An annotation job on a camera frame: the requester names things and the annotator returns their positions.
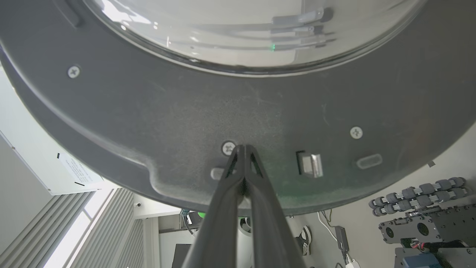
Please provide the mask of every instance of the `cable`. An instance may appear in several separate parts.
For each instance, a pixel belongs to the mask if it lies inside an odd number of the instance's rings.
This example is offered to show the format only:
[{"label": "cable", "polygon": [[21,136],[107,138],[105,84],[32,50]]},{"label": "cable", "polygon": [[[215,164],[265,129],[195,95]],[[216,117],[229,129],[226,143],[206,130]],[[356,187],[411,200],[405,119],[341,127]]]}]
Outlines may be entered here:
[{"label": "cable", "polygon": [[185,227],[187,227],[187,230],[190,232],[191,235],[193,235],[192,230],[190,230],[190,227],[188,226],[188,223],[185,219],[185,215],[182,215],[183,218],[183,223],[185,224]]},{"label": "cable", "polygon": [[332,209],[330,210],[330,214],[329,214],[329,219],[327,218],[327,215],[326,215],[326,212],[325,211],[321,211],[322,213],[322,216],[324,216],[324,218],[326,219],[327,221],[327,225],[329,225],[329,227],[334,227],[330,224],[330,222],[332,221]]},{"label": "cable", "polygon": [[[317,217],[319,219],[319,221],[321,222],[321,224],[329,231],[330,235],[332,236],[332,238],[336,241],[336,242],[339,242],[337,241],[337,238],[336,236],[334,236],[334,234],[332,233],[332,231],[329,229],[329,227],[327,227],[326,224],[324,224],[324,222],[322,222],[321,220],[321,215],[318,213],[317,214]],[[348,259],[348,262],[351,263],[352,262],[352,259],[350,258],[350,255],[347,253],[347,259]]]},{"label": "cable", "polygon": [[337,242],[336,236],[334,236],[334,234],[331,232],[329,227],[327,227],[327,225],[322,222],[321,215],[319,213],[317,214],[317,217],[319,218],[319,221],[321,222],[321,224],[324,225],[324,227],[329,231],[330,235],[332,235],[332,238]]}]

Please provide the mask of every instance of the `white wall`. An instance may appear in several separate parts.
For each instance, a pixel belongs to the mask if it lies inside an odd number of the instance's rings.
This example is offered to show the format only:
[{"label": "white wall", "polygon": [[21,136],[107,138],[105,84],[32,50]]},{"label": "white wall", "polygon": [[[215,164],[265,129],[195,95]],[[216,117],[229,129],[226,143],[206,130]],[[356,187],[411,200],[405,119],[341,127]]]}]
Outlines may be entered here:
[{"label": "white wall", "polygon": [[180,208],[178,207],[169,206],[137,194],[134,194],[134,203],[141,203],[140,207],[134,208],[134,219],[145,219],[180,213]]},{"label": "white wall", "polygon": [[160,234],[160,268],[171,268],[176,244],[193,244],[194,237],[188,231]]},{"label": "white wall", "polygon": [[53,197],[0,138],[0,253]]}]

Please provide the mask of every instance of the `shoe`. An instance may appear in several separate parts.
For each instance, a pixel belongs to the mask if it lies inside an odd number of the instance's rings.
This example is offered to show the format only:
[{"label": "shoe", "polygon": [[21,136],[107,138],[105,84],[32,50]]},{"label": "shoe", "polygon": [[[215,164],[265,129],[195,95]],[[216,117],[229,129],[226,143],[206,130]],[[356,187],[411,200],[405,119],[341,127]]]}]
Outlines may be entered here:
[{"label": "shoe", "polygon": [[309,226],[305,225],[302,228],[301,234],[298,236],[298,238],[302,241],[302,255],[311,255],[312,233],[309,229]]}]

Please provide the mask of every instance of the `transparent dome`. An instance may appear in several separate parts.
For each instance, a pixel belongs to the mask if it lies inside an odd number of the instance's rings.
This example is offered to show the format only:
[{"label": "transparent dome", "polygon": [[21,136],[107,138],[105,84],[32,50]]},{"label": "transparent dome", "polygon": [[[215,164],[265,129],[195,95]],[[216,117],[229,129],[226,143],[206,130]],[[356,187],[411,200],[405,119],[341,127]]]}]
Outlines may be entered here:
[{"label": "transparent dome", "polygon": [[85,0],[104,23],[170,61],[244,75],[302,73],[368,52],[426,0]]}]

